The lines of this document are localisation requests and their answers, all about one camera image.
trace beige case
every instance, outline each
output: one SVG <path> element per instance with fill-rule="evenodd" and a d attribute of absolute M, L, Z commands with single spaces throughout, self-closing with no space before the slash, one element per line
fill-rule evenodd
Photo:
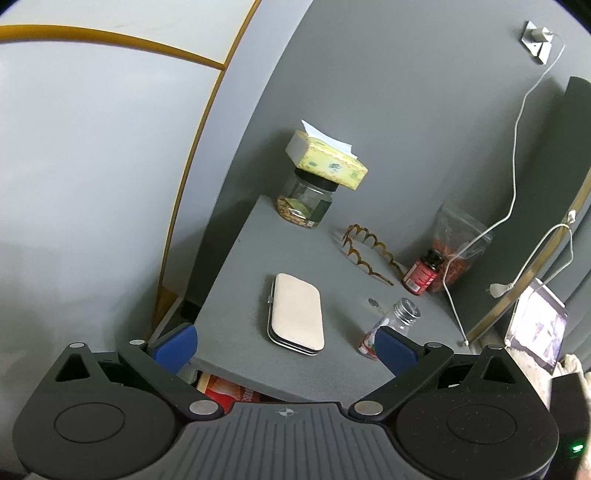
<path fill-rule="evenodd" d="M 267 332 L 271 340 L 306 355 L 324 348 L 320 293 L 314 285 L 279 273 L 269 302 Z"/>

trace blue gripper pad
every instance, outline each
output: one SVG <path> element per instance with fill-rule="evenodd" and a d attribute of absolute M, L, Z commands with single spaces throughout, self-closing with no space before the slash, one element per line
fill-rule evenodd
<path fill-rule="evenodd" d="M 148 354 L 156 363 L 175 375 L 197 352 L 197 330 L 191 323 L 183 323 L 160 337 L 148 347 Z"/>
<path fill-rule="evenodd" d="M 418 362 L 418 356 L 413 349 L 381 328 L 375 334 L 374 348 L 379 360 L 396 377 Z"/>

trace red bottle label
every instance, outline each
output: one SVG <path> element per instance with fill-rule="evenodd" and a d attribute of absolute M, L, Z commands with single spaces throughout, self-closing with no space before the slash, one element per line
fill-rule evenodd
<path fill-rule="evenodd" d="M 420 295 L 436 278 L 437 272 L 434 272 L 423 262 L 417 260 L 413 267 L 404 276 L 404 280 L 402 282 L 404 283 L 404 286 L 407 288 L 407 290 L 409 290 L 411 293 Z"/>

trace compass logo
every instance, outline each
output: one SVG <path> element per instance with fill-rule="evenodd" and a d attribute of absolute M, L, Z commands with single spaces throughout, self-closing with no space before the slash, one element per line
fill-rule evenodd
<path fill-rule="evenodd" d="M 296 411 L 293 411 L 291 408 L 282 408 L 277 413 L 279 415 L 281 415 L 282 417 L 286 417 L 287 418 L 287 417 L 291 417 L 292 415 L 294 415 L 297 412 Z"/>

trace white cable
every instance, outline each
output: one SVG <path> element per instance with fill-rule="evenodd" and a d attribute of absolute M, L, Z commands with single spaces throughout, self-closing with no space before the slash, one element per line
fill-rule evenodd
<path fill-rule="evenodd" d="M 512 282 L 510 282 L 510 283 L 508 283 L 506 285 L 503 285 L 503 284 L 500 284 L 500 283 L 493 283 L 493 284 L 491 284 L 490 292 L 491 292 L 491 295 L 494 298 L 499 298 L 500 296 L 504 295 L 509 290 L 511 290 L 513 287 L 515 287 L 515 284 L 519 280 L 520 276 L 523 274 L 525 268 L 530 263 L 531 259 L 534 257 L 535 253 L 542 246 L 542 243 L 544 243 L 544 240 L 546 240 L 546 238 L 548 238 L 549 234 L 551 234 L 554 230 L 556 230 L 558 228 L 566 228 L 566 229 L 569 230 L 569 234 L 570 234 L 570 253 L 571 253 L 570 260 L 567 263 L 565 263 L 562 267 L 560 267 L 556 272 L 554 272 L 551 275 L 551 277 L 548 278 L 548 280 L 546 280 L 540 287 L 543 287 L 546 283 L 548 283 L 550 280 L 552 280 L 556 275 L 558 275 L 560 272 L 562 272 L 566 267 L 568 267 L 573 262 L 573 260 L 574 260 L 573 232 L 570 229 L 570 225 L 567 225 L 566 223 L 558 223 L 558 224 L 554 225 L 553 227 L 551 227 L 544 234 L 544 236 L 542 237 L 542 239 L 538 242 L 538 244 L 535 246 L 535 248 L 530 253 L 530 256 L 527 258 L 527 260 L 525 261 L 525 263 L 522 265 L 521 270 L 519 270 L 519 273 L 515 276 L 515 278 L 513 279 Z"/>
<path fill-rule="evenodd" d="M 524 307 L 524 311 L 527 310 L 527 307 L 530 304 L 530 298 L 532 297 L 532 295 L 534 295 L 539 289 L 544 288 L 544 286 L 546 284 L 548 284 L 549 282 L 552 281 L 552 279 L 558 275 L 560 272 L 562 272 L 566 267 L 568 267 L 574 260 L 574 250 L 573 250 L 573 231 L 570 229 L 569 227 L 569 246 L 570 246 L 570 260 L 567 261 L 562 267 L 560 267 L 558 270 L 556 270 L 552 275 L 550 275 L 541 285 L 538 286 L 538 288 L 533 289 L 533 291 L 527 296 L 527 300 L 525 301 L 525 307 Z"/>
<path fill-rule="evenodd" d="M 449 299 L 449 302 L 452 305 L 453 314 L 454 314 L 454 317 L 456 318 L 456 322 L 457 322 L 457 325 L 460 329 L 460 332 L 462 333 L 462 336 L 464 338 L 464 345 L 465 346 L 468 346 L 469 342 L 468 342 L 468 338 L 466 337 L 466 333 L 464 332 L 464 328 L 462 327 L 462 323 L 460 322 L 460 317 L 457 314 L 456 306 L 453 303 L 452 295 L 449 293 L 449 289 L 447 288 L 447 284 L 446 284 L 447 272 L 449 270 L 449 266 L 452 264 L 453 261 L 455 261 L 457 258 L 459 258 L 460 255 L 462 255 L 466 250 L 468 250 L 478 240 L 483 238 L 488 233 L 492 232 L 495 228 L 497 228 L 502 223 L 505 223 L 509 219 L 511 214 L 513 213 L 513 207 L 515 206 L 515 200 L 517 198 L 517 179 L 516 179 L 516 174 L 515 174 L 515 151 L 517 149 L 517 126 L 519 125 L 519 120 L 521 120 L 521 115 L 523 114 L 523 110 L 525 108 L 525 101 L 527 100 L 527 97 L 529 96 L 529 94 L 531 92 L 533 92 L 535 90 L 535 88 L 541 83 L 541 81 L 544 79 L 546 74 L 552 69 L 552 67 L 554 67 L 554 65 L 556 65 L 556 62 L 560 59 L 560 57 L 562 56 L 562 54 L 564 52 L 564 49 L 566 48 L 566 43 L 558 34 L 552 33 L 552 35 L 555 35 L 556 37 L 560 38 L 560 40 L 562 41 L 562 48 L 560 49 L 558 56 L 554 59 L 554 61 L 550 64 L 550 66 L 544 70 L 544 73 L 542 73 L 542 75 L 540 76 L 538 81 L 534 83 L 534 86 L 532 88 L 530 88 L 525 93 L 525 95 L 523 97 L 523 101 L 521 102 L 521 108 L 519 109 L 519 114 L 517 115 L 517 119 L 515 120 L 515 127 L 513 130 L 513 151 L 511 154 L 511 177 L 512 177 L 512 184 L 513 184 L 513 198 L 511 199 L 511 205 L 509 207 L 509 211 L 507 212 L 507 215 L 505 215 L 501 220 L 499 220 L 496 223 L 493 223 L 489 228 L 484 230 L 480 235 L 478 235 L 474 240 L 472 240 L 470 243 L 468 243 L 464 248 L 462 248 L 461 250 L 456 252 L 454 254 L 454 256 L 451 257 L 450 261 L 447 263 L 445 271 L 443 273 L 443 288 L 445 289 L 445 292 L 447 294 L 447 298 Z"/>

